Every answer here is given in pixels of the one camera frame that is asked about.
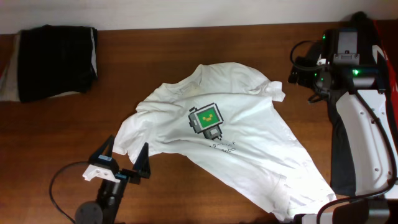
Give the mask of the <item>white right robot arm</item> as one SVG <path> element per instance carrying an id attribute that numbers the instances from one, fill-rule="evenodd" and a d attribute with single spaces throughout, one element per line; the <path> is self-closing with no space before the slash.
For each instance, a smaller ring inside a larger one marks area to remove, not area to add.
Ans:
<path id="1" fill-rule="evenodd" d="M 386 56 L 365 44 L 355 28 L 328 29 L 314 44 L 318 60 L 307 67 L 294 62 L 290 83 L 311 88 L 309 103 L 335 106 L 346 130 L 355 174 L 355 194 L 328 202 L 294 223 L 392 223 L 397 220 L 397 151 L 394 116 L 389 114 Z"/>

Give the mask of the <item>white t-shirt with robot print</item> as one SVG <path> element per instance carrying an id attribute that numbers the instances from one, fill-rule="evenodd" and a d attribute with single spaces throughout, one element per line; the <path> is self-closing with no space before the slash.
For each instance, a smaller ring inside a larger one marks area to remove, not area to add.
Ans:
<path id="1" fill-rule="evenodd" d="M 314 214 L 336 196 L 274 108 L 282 84 L 240 63 L 199 65 L 164 83 L 121 125 L 113 151 L 136 162 L 181 154 L 280 221 Z"/>

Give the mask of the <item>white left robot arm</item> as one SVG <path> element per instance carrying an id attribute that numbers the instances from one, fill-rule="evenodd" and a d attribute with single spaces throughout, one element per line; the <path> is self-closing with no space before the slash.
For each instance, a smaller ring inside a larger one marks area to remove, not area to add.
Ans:
<path id="1" fill-rule="evenodd" d="M 96 200 L 81 204 L 75 212 L 75 223 L 112 224 L 128 184 L 139 185 L 141 179 L 151 175 L 149 144 L 145 143 L 132 169 L 120 169 L 112 158 L 114 136 L 110 136 L 88 159 L 88 168 L 83 173 L 86 181 L 95 177 L 102 183 Z"/>

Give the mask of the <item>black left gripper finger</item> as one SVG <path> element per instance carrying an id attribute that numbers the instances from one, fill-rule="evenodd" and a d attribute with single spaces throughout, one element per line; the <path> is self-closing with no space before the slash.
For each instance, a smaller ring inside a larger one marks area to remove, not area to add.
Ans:
<path id="1" fill-rule="evenodd" d="M 136 173 L 145 179 L 149 179 L 151 175 L 150 162 L 149 162 L 149 144 L 144 143 L 135 163 L 133 169 Z"/>
<path id="2" fill-rule="evenodd" d="M 114 136 L 110 135 L 107 140 L 89 157 L 89 159 L 111 159 L 113 153 Z"/>

